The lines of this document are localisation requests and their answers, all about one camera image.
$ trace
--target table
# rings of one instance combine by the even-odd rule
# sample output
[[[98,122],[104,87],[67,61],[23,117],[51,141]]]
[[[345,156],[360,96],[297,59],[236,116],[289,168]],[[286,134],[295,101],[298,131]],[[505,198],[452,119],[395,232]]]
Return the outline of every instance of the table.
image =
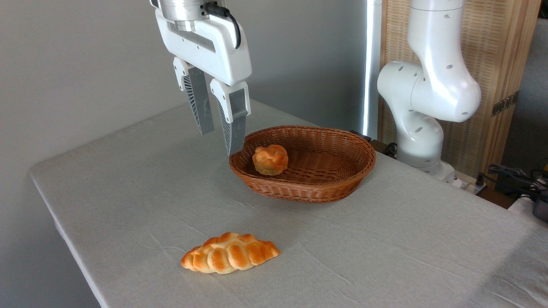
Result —
[[[253,101],[248,133],[311,125]],[[547,307],[548,230],[378,155],[347,198],[251,191],[219,122],[188,106],[39,163],[31,176],[102,307]],[[181,267],[224,232],[281,255],[228,275]]]

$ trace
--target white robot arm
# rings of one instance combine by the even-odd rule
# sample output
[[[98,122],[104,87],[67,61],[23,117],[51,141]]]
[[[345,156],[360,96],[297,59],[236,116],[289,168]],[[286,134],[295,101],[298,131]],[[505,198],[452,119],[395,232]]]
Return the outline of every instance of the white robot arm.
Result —
[[[377,81],[396,121],[397,159],[453,182],[441,161],[443,130],[435,120],[463,122],[477,110],[481,91],[460,50],[465,0],[412,0],[407,41],[421,65],[395,61]]]
[[[242,149],[246,116],[251,114],[245,80],[251,75],[246,35],[224,0],[150,0],[165,47],[175,55],[173,69],[186,91],[202,134],[214,130],[204,73],[219,105],[227,153]]]

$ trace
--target wicker basket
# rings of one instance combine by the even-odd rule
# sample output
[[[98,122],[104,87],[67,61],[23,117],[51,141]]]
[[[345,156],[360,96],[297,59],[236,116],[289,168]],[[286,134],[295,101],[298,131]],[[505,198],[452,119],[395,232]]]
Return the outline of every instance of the wicker basket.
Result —
[[[289,156],[288,169],[276,176],[255,170],[258,146],[279,144]],[[278,126],[251,133],[242,151],[230,156],[232,171],[252,190],[273,198],[323,203],[343,199],[373,169],[375,150],[352,133],[306,126]]]

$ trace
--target black cable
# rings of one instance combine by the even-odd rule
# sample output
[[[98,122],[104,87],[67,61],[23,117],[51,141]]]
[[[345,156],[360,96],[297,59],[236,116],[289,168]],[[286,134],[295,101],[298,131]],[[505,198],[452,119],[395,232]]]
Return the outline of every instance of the black cable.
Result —
[[[236,18],[230,14],[230,12],[227,13],[230,20],[232,20],[232,23],[234,24],[234,29],[236,30],[236,49],[239,48],[240,44],[242,43],[242,34],[240,33],[238,22],[236,21]]]
[[[525,183],[525,184],[528,184],[528,185],[534,185],[534,186],[541,185],[541,186],[544,186],[543,183],[537,181],[536,179],[532,179],[532,178],[528,177],[527,174],[525,174],[525,172],[523,172],[523,170],[518,169],[518,168],[509,168],[509,167],[501,166],[501,165],[497,165],[497,164],[490,164],[487,169],[488,169],[489,174],[501,174],[501,175],[504,175],[506,177],[509,176],[509,177],[515,179],[516,181],[519,181],[519,182],[522,182],[522,183]]]
[[[395,142],[389,143],[388,146],[386,147],[386,153],[383,153],[383,154],[396,156],[396,153],[398,152],[397,146],[398,144]]]
[[[507,186],[505,185],[504,183],[501,183],[500,181],[497,181],[495,179],[492,179],[490,177],[488,177],[487,175],[485,175],[484,173],[479,173],[479,175],[481,175],[483,178],[491,181],[491,182],[494,182],[502,187],[505,187],[507,189],[510,189],[510,190],[514,190],[514,191],[517,191],[517,192],[520,192],[521,194],[523,195],[528,195],[530,197],[534,197],[535,199],[541,199],[542,201],[544,202],[548,202],[547,199],[545,199],[545,196],[541,193],[538,193],[537,190],[523,190],[523,189],[519,189],[519,188],[515,188],[515,187],[511,187],[511,186]]]
[[[224,7],[220,7],[217,4],[217,1],[208,2],[205,5],[205,10],[209,14],[213,14],[215,16],[219,16],[219,17],[223,17],[223,18],[226,18],[226,17],[230,18],[230,20],[234,24],[234,29],[236,30],[236,49],[238,49],[239,46],[242,44],[242,33],[240,31],[239,24],[236,21],[236,18],[234,18],[234,16],[232,16],[232,14],[230,14],[230,10],[227,9],[227,8],[224,8]]]

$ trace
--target bread roll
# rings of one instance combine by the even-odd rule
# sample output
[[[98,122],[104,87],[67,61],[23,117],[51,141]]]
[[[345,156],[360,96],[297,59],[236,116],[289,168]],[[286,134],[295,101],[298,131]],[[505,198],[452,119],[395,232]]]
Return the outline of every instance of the bread roll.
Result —
[[[263,242],[251,234],[227,232],[194,247],[181,259],[181,265],[202,273],[228,274],[247,270],[279,255],[272,242]]]
[[[278,175],[287,169],[289,157],[283,146],[273,144],[268,147],[259,146],[253,154],[255,170],[264,175]]]

